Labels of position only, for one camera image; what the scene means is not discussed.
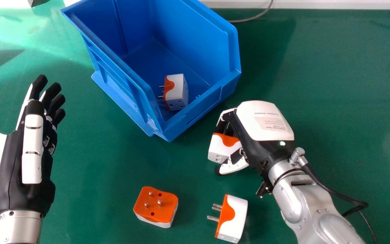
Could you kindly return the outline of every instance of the green table surface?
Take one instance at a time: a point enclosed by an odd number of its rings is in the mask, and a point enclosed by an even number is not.
[[[380,243],[390,244],[390,11],[273,9],[236,24],[236,91],[169,143],[146,136],[91,80],[87,51],[63,6],[51,0],[0,9],[0,133],[14,129],[37,75],[60,82],[67,98],[52,172],[56,198],[41,243],[223,243],[206,215],[218,214],[211,205],[226,193],[249,201],[241,243],[297,243],[274,198],[255,195],[255,171],[219,177],[207,160],[220,112],[261,99],[280,108],[327,185],[370,203],[364,212]],[[218,11],[226,18],[256,12]],[[146,185],[178,196],[170,229],[132,212]],[[340,212],[351,207],[333,199]],[[371,243],[361,217],[349,220]]]

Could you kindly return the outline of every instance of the white wall edge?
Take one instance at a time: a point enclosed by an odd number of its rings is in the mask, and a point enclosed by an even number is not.
[[[209,8],[266,8],[269,0],[201,0]],[[390,9],[390,0],[274,0],[276,9]]]

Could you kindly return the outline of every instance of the robotic arm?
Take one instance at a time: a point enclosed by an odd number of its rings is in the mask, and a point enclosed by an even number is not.
[[[299,244],[364,243],[344,216],[362,210],[367,203],[323,185],[304,155],[273,103],[247,101],[221,113],[208,159],[220,164],[215,169],[218,175],[254,168],[263,179],[257,195],[275,197]],[[329,193],[348,198],[356,207],[341,215]]]
[[[0,134],[0,244],[36,244],[42,219],[54,201],[52,154],[65,117],[61,86],[40,75],[31,84],[15,130]]]

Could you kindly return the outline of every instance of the storage bin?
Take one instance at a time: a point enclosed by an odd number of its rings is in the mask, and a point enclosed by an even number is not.
[[[83,0],[61,11],[84,39],[94,82],[149,136],[172,141],[237,85],[237,30],[197,0]],[[189,104],[169,111],[159,86],[182,73]]]

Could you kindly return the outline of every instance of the label sticker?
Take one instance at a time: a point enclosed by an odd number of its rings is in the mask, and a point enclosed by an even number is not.
[[[273,117],[255,117],[262,130],[266,131],[287,131],[283,119]]]

